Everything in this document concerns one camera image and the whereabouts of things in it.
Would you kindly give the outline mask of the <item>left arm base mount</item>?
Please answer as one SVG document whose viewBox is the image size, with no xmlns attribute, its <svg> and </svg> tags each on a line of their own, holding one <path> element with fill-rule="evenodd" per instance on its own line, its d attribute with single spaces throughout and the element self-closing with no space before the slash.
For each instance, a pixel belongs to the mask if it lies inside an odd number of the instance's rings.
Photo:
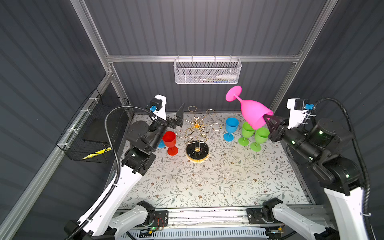
<svg viewBox="0 0 384 240">
<path fill-rule="evenodd" d="M 133 209 L 127 211 L 126 223 L 131 228 L 166 227 L 168 225 L 169 211 L 156 209 L 145 201 L 137 203 Z"/>
</svg>

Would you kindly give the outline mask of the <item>pink wine glass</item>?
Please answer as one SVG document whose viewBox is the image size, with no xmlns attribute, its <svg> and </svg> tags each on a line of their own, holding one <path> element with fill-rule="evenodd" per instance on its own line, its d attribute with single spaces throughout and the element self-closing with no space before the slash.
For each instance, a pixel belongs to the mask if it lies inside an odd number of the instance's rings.
<svg viewBox="0 0 384 240">
<path fill-rule="evenodd" d="M 272 116 L 274 114 L 273 111 L 257 101 L 241 99 L 241 93 L 241 86 L 231 88 L 226 94 L 226 101 L 232 102 L 234 100 L 238 100 L 241 103 L 241 112 L 245 121 L 255 130 L 263 127 L 266 124 L 263 116 Z"/>
</svg>

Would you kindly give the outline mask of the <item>green wine glass front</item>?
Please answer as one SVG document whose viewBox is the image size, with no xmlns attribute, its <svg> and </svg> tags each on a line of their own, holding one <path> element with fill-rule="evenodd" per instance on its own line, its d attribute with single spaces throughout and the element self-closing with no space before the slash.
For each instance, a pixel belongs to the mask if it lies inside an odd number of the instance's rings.
<svg viewBox="0 0 384 240">
<path fill-rule="evenodd" d="M 255 130 L 248 122 L 244 122 L 242 126 L 242 137 L 239 138 L 238 143 L 241 146 L 248 146 L 249 138 L 253 136 Z"/>
</svg>

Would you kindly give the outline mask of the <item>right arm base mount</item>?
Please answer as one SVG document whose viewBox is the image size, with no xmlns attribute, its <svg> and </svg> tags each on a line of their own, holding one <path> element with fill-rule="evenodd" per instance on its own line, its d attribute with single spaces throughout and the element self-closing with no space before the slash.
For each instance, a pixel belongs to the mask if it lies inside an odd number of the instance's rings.
<svg viewBox="0 0 384 240">
<path fill-rule="evenodd" d="M 283 201 L 278 198 L 272 198 L 270 200 L 265 201 L 261 207 L 258 208 L 247 208 L 247 218 L 249 224 L 251 225 L 277 225 L 283 226 L 284 224 L 278 221 L 273 214 L 273 209 L 276 205 L 282 204 Z"/>
</svg>

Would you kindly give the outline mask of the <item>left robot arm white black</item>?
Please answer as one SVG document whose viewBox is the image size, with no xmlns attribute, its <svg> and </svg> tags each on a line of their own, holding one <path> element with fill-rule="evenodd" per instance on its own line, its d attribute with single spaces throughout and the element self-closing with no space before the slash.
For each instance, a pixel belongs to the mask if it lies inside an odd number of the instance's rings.
<svg viewBox="0 0 384 240">
<path fill-rule="evenodd" d="M 154 152 L 167 129 L 183 126 L 184 106 L 179 108 L 174 119 L 156 113 L 152 107 L 143 111 L 152 123 L 148 125 L 144 121 L 136 121 L 129 126 L 126 137 L 130 148 L 123 159 L 115 157 L 117 168 L 114 180 L 83 216 L 66 224 L 68 240 L 115 240 L 136 226 L 152 223 L 155 207 L 145 201 L 122 215 L 114 215 L 127 194 L 153 164 L 156 159 Z"/>
</svg>

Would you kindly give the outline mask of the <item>green wine glass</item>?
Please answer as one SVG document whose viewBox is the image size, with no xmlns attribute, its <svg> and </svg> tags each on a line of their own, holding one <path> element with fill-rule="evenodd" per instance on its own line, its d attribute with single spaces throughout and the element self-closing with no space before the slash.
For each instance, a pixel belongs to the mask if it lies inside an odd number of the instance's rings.
<svg viewBox="0 0 384 240">
<path fill-rule="evenodd" d="M 270 131 L 267 128 L 261 127 L 255 132 L 255 142 L 250 145 L 250 148 L 254 152 L 259 152 L 262 149 L 262 144 L 266 143 L 269 138 Z"/>
<path fill-rule="evenodd" d="M 253 136 L 255 130 L 248 122 L 244 122 L 242 126 L 242 137 L 239 138 L 238 143 L 241 146 L 248 146 L 249 138 Z"/>
</svg>

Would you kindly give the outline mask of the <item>blue wine glass front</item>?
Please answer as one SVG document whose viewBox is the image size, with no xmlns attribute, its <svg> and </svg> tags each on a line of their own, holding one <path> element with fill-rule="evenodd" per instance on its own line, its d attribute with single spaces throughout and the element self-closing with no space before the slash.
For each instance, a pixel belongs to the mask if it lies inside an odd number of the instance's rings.
<svg viewBox="0 0 384 240">
<path fill-rule="evenodd" d="M 239 126 L 239 121 L 236 118 L 228 118 L 226 120 L 226 131 L 223 135 L 223 138 L 227 142 L 231 142 L 234 140 L 234 135 L 233 133 L 238 129 Z"/>
</svg>

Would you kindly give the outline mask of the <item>red wine glass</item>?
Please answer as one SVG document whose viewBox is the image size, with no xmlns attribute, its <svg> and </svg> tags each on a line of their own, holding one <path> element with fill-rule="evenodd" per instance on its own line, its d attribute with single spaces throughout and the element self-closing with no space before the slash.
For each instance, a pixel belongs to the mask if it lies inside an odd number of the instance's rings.
<svg viewBox="0 0 384 240">
<path fill-rule="evenodd" d="M 167 131 L 162 138 L 163 142 L 165 143 L 166 147 L 168 148 L 167 153 L 170 156 L 175 156 L 179 149 L 176 147 L 177 143 L 177 136 L 174 132 Z"/>
</svg>

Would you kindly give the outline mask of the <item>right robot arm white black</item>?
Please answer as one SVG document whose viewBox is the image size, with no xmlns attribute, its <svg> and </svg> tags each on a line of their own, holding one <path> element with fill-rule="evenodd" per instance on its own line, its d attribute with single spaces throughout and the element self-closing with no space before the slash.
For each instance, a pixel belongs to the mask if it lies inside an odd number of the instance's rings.
<svg viewBox="0 0 384 240">
<path fill-rule="evenodd" d="M 269 139 L 284 142 L 309 162 L 309 168 L 324 189 L 337 222 L 337 229 L 308 220 L 273 198 L 263 203 L 261 216 L 266 223 L 281 222 L 307 240 L 369 240 L 364 223 L 363 193 L 366 189 L 363 173 L 356 163 L 340 155 L 352 140 L 352 132 L 341 124 L 321 119 L 309 133 L 297 127 L 288 128 L 287 120 L 263 116 Z"/>
</svg>

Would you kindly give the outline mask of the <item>blue wine glass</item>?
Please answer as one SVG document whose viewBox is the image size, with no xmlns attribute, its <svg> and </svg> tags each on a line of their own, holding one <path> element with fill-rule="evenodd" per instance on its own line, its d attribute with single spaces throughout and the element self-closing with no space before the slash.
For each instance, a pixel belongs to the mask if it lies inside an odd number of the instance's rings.
<svg viewBox="0 0 384 240">
<path fill-rule="evenodd" d="M 166 147 L 165 142 L 163 140 L 161 140 L 159 145 L 158 145 L 158 148 L 165 148 L 165 147 Z"/>
<path fill-rule="evenodd" d="M 226 120 L 226 131 L 223 135 L 223 138 L 227 142 L 231 142 L 234 140 L 234 135 L 233 133 L 238 129 L 239 126 L 239 121 L 236 118 L 228 118 Z"/>
</svg>

